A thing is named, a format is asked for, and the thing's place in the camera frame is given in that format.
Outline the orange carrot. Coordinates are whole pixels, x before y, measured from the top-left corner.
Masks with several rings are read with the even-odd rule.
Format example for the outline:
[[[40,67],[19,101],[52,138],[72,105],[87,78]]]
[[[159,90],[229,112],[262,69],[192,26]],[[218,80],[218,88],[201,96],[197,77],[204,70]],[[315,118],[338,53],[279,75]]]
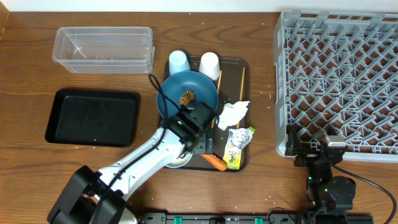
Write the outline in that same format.
[[[208,161],[212,166],[220,171],[225,171],[227,169],[227,164],[224,160],[221,160],[213,154],[202,154],[202,158]]]

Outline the light blue bowl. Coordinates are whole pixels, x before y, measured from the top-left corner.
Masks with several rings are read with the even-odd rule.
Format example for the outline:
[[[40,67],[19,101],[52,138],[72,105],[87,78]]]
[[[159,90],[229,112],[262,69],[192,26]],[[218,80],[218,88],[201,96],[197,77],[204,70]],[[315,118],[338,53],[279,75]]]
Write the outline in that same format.
[[[183,167],[185,164],[187,164],[190,161],[191,158],[192,154],[190,153],[182,154],[180,157],[176,158],[175,160],[166,164],[165,166],[167,168],[172,168],[172,169]]]

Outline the brown textured food piece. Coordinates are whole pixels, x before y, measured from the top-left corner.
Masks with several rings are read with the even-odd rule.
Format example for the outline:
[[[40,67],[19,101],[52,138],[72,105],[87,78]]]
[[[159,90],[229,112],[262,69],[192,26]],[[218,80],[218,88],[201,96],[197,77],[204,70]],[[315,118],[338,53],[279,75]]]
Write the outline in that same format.
[[[186,91],[180,98],[179,98],[179,105],[187,107],[189,104],[195,101],[195,94],[192,90]]]

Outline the dark blue plate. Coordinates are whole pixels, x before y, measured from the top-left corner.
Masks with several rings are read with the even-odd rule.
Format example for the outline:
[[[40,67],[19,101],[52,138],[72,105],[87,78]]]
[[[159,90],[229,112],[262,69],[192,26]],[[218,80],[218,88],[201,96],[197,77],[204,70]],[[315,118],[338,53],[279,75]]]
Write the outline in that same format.
[[[215,84],[206,75],[194,71],[184,71],[169,76],[161,85],[165,96],[168,109],[168,116],[171,117],[178,113],[178,109],[173,105],[179,105],[180,97],[186,91],[192,91],[195,95],[195,101],[188,105],[188,108],[194,108],[199,103],[206,103],[215,111],[218,108],[218,92]]]

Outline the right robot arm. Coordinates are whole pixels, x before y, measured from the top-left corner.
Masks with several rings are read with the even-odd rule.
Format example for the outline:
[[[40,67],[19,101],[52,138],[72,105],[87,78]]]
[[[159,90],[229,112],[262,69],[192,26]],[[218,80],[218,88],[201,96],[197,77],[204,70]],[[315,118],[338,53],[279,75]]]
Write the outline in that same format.
[[[298,215],[295,223],[348,223],[347,211],[353,209],[356,182],[334,176],[332,166],[343,160],[347,144],[344,137],[329,128],[319,149],[304,146],[293,126],[287,126],[285,155],[294,156],[294,166],[306,167],[306,192],[313,208]]]

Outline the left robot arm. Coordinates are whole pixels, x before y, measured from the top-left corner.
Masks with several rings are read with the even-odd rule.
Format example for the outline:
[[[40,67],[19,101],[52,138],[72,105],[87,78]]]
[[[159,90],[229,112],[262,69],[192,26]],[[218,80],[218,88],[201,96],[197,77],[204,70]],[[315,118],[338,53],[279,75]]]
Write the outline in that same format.
[[[126,202],[149,177],[194,147],[216,118],[214,110],[180,111],[143,145],[98,172],[79,168],[49,211],[49,223],[136,223]]]

